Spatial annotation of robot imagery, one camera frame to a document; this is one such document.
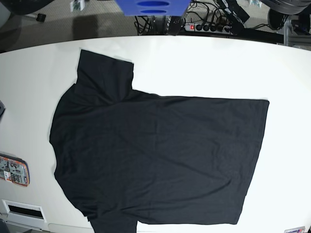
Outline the black T-shirt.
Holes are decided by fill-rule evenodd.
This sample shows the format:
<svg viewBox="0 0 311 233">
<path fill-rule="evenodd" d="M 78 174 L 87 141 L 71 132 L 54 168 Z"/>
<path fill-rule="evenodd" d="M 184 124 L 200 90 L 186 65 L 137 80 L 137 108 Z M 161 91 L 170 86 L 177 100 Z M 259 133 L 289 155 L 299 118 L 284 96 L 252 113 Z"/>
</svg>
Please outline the black T-shirt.
<svg viewBox="0 0 311 233">
<path fill-rule="evenodd" d="M 97 233 L 145 224 L 237 224 L 267 100 L 161 97 L 134 65 L 82 50 L 50 131 L 55 179 Z"/>
</svg>

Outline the black remote control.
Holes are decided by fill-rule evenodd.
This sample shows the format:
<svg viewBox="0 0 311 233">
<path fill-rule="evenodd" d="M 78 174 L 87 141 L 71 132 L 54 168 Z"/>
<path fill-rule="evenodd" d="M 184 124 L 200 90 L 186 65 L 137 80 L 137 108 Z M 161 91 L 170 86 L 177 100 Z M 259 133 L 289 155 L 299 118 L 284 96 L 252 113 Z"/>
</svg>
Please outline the black remote control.
<svg viewBox="0 0 311 233">
<path fill-rule="evenodd" d="M 174 36 L 178 35 L 183 26 L 183 23 L 184 23 L 184 20 L 182 17 L 171 16 L 169 20 L 167 34 L 174 35 Z"/>
</svg>

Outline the white power strip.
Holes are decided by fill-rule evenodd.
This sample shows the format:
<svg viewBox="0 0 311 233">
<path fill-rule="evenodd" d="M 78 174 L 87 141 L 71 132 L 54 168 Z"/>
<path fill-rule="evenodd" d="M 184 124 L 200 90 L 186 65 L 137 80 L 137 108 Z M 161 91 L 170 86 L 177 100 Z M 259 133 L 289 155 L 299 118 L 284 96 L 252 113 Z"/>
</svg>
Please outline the white power strip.
<svg viewBox="0 0 311 233">
<path fill-rule="evenodd" d="M 227 25 L 210 25 L 209 23 L 204 25 L 201 23 L 186 23 L 184 29 L 187 32 L 231 34 L 231 27 Z"/>
</svg>

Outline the blue plastic bin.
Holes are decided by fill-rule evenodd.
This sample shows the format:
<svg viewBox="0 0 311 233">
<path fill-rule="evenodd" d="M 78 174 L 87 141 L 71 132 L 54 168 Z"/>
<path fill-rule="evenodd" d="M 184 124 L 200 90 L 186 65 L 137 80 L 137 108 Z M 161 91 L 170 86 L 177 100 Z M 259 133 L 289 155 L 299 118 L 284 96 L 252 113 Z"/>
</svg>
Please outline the blue plastic bin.
<svg viewBox="0 0 311 233">
<path fill-rule="evenodd" d="M 115 0 L 125 16 L 182 16 L 191 0 Z"/>
</svg>

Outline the black power adapter brick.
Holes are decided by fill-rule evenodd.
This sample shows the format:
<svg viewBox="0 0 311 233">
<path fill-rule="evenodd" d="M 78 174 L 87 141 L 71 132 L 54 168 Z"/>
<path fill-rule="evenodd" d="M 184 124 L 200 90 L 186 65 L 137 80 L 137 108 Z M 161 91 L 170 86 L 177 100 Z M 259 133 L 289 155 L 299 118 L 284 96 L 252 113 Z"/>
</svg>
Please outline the black power adapter brick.
<svg viewBox="0 0 311 233">
<path fill-rule="evenodd" d="M 242 23 L 245 23 L 250 18 L 249 14 L 238 5 L 236 0 L 227 0 L 227 3 L 229 10 L 234 12 L 235 15 L 242 21 Z"/>
</svg>

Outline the black chair caster wheel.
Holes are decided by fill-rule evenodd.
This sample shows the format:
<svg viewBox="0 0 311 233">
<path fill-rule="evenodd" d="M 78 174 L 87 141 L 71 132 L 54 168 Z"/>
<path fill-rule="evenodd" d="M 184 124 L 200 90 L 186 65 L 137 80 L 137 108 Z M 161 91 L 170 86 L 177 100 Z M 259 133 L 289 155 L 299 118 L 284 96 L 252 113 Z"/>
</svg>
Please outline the black chair caster wheel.
<svg viewBox="0 0 311 233">
<path fill-rule="evenodd" d="M 45 22 L 46 15 L 45 14 L 37 14 L 36 21 Z"/>
</svg>

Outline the dark device at left edge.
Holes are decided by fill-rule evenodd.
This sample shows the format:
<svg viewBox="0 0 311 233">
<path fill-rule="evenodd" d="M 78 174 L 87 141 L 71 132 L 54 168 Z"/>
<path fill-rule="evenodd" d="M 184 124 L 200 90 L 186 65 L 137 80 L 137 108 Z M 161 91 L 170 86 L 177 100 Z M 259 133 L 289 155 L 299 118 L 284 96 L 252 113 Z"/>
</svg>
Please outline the dark device at left edge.
<svg viewBox="0 0 311 233">
<path fill-rule="evenodd" d="M 0 101 L 0 120 L 2 119 L 2 116 L 5 112 L 5 106 L 4 104 Z"/>
</svg>

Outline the sticker card at bottom edge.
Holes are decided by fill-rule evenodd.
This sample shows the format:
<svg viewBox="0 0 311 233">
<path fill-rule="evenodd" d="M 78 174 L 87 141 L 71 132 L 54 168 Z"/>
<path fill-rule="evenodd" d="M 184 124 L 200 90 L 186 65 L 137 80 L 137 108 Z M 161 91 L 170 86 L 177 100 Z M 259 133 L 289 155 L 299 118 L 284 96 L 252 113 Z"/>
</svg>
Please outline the sticker card at bottom edge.
<svg viewBox="0 0 311 233">
<path fill-rule="evenodd" d="M 293 229 L 287 229 L 284 231 L 284 233 L 304 233 L 305 232 L 305 226 L 293 228 Z"/>
</svg>

